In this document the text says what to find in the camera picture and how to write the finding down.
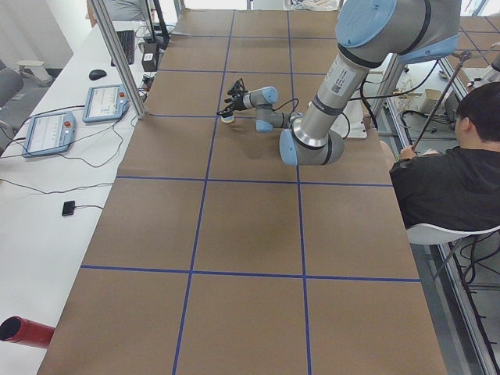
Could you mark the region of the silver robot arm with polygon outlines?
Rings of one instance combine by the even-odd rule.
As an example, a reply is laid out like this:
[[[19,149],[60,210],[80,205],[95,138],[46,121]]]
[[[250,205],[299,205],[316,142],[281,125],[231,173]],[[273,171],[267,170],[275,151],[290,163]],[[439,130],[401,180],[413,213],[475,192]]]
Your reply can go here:
[[[280,156],[288,165],[334,163],[345,145],[331,127],[368,72],[389,54],[403,64],[451,55],[459,40],[460,10],[459,1],[349,1],[337,19],[337,57],[304,114],[274,110],[275,87],[247,91],[241,80],[217,114],[229,123],[234,112],[254,109],[257,131],[282,130]]]

